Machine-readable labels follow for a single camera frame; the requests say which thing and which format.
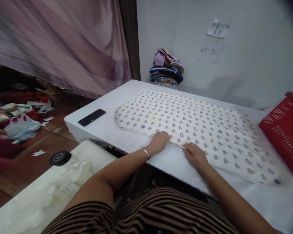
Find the black and brown striped clothing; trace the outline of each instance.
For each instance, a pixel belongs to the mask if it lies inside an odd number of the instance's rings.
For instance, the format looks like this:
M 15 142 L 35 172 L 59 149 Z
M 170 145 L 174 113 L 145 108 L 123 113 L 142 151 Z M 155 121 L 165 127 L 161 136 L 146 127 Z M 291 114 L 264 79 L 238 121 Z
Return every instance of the black and brown striped clothing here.
M 105 203 L 78 204 L 53 220 L 43 234 L 60 233 L 238 233 L 206 203 L 168 187 L 142 192 L 114 221 Z

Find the smartphone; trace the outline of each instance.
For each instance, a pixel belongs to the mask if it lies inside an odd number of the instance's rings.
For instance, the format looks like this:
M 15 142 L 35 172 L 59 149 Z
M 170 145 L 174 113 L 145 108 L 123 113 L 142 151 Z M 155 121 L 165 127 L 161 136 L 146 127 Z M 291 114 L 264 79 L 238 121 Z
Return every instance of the smartphone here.
M 106 112 L 104 110 L 98 109 L 95 112 L 91 113 L 90 115 L 86 116 L 82 120 L 79 120 L 78 123 L 83 125 L 84 127 L 99 118 L 100 116 L 104 115 Z

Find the black bottle cap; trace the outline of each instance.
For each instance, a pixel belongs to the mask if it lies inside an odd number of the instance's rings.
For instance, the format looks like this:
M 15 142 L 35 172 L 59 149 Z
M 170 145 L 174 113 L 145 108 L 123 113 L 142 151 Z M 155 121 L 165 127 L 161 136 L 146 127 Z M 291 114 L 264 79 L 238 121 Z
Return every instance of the black bottle cap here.
M 66 150 L 57 152 L 49 159 L 49 164 L 54 166 L 62 166 L 67 163 L 72 157 L 70 152 Z

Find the floor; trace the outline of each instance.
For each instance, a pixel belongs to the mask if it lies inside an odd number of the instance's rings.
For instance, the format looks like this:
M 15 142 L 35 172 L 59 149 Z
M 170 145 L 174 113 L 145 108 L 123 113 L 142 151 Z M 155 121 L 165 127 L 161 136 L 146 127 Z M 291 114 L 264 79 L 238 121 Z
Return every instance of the floor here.
M 51 167 L 49 158 L 53 154 L 62 150 L 71 151 L 79 145 L 64 123 L 64 117 L 77 109 L 73 105 L 55 107 L 44 117 L 52 116 L 54 119 L 39 129 L 32 139 L 21 144 L 26 149 L 18 154 L 13 164 L 0 175 L 0 207 L 47 171 Z M 31 157 L 39 150 L 45 153 Z

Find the hand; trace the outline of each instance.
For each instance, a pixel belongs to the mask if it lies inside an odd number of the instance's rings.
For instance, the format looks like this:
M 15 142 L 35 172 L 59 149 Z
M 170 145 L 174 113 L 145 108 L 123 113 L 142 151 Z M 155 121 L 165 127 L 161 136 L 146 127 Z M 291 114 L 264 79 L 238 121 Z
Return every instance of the hand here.
M 170 138 L 171 137 L 165 131 L 157 132 L 153 136 L 150 144 L 145 147 L 150 157 L 153 157 L 155 154 L 162 152 Z
M 199 172 L 204 172 L 211 168 L 208 163 L 205 152 L 201 150 L 196 144 L 190 142 L 189 144 L 183 145 L 186 149 L 184 152 L 189 160 L 190 164 Z

